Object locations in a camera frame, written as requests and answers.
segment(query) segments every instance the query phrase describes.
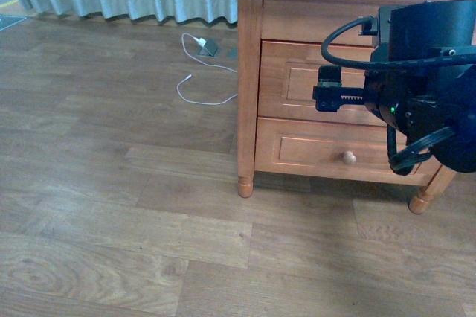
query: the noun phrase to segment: laminate flooring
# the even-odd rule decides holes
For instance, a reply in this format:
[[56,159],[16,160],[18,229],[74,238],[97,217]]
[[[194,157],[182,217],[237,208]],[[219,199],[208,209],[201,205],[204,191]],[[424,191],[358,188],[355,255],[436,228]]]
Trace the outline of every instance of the laminate flooring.
[[[0,33],[0,316],[476,316],[476,175],[415,188],[257,174],[234,73],[183,32],[29,19]],[[187,47],[194,51],[193,40]]]

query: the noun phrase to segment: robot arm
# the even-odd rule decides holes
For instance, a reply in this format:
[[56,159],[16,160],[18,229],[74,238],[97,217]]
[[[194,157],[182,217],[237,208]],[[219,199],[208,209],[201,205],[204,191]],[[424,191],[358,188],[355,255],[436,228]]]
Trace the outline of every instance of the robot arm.
[[[459,0],[381,7],[376,18],[339,28],[322,45],[324,59],[335,65],[319,71],[316,109],[337,112],[342,105],[361,104],[387,123],[394,173],[407,175],[431,156],[457,172],[475,172],[475,21],[476,1]],[[337,36],[359,25],[362,35],[373,37],[369,62],[328,52]],[[341,67],[365,70],[364,88],[342,87]],[[396,130],[407,136],[408,146],[400,153]]]

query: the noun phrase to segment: wooden knob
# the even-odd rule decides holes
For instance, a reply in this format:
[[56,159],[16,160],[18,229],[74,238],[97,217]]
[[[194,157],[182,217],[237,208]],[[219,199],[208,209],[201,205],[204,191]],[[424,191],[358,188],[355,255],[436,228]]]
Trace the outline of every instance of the wooden knob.
[[342,161],[344,161],[345,164],[354,164],[356,159],[352,151],[344,152],[344,156],[342,157]]

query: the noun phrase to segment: charging cable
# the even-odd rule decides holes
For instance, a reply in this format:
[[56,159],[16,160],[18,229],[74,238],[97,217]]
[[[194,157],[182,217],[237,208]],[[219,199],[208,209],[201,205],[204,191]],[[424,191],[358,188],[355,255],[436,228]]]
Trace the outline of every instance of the charging cable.
[[[233,73],[237,73],[236,70],[234,69],[231,69],[231,68],[227,68],[226,66],[221,66],[221,65],[214,65],[214,64],[208,64],[206,62],[203,62],[201,61],[200,59],[198,58],[195,58],[193,55],[191,55],[187,49],[185,48],[185,41],[184,41],[184,38],[186,36],[189,36],[190,38],[193,38],[197,43],[198,45],[200,45],[202,48],[205,46],[205,44],[207,43],[207,41],[203,38],[196,38],[194,36],[192,36],[191,34],[189,33],[183,33],[181,35],[181,46],[183,47],[184,49],[184,52],[186,53],[186,55],[188,55],[191,59],[195,60],[196,62],[199,62],[200,64],[203,64],[203,65],[206,65],[206,66],[210,66],[212,68],[221,68],[221,69],[225,69],[225,70],[228,70],[228,71],[231,71]],[[224,100],[224,101],[221,101],[219,103],[203,103],[203,102],[200,102],[200,101],[193,101],[193,100],[188,100],[187,98],[184,97],[184,95],[182,95],[182,93],[180,92],[180,87],[183,83],[185,83],[186,81],[190,80],[192,78],[192,75],[189,75],[188,77],[186,77],[185,79],[183,79],[180,83],[177,84],[177,92],[178,92],[178,95],[184,100],[184,101],[187,101],[188,103],[195,103],[195,104],[198,104],[198,105],[209,105],[209,106],[215,106],[215,105],[222,105],[224,103],[227,103],[228,101],[230,101],[231,99],[235,98],[236,96],[238,96],[238,94],[235,94],[235,95],[231,95],[228,99]]]

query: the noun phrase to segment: nightstand leg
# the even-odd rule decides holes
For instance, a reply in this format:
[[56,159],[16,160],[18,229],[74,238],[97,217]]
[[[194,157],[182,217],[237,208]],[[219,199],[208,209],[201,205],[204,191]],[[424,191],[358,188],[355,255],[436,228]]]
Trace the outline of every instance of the nightstand leg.
[[408,205],[410,211],[415,214],[422,214],[430,203],[445,191],[454,176],[456,176],[456,172],[441,166],[431,182],[425,188],[420,188],[418,194],[411,199]]
[[249,198],[253,193],[253,178],[240,177],[238,182],[238,193],[242,198]]
[[238,0],[238,192],[253,193],[263,0]]

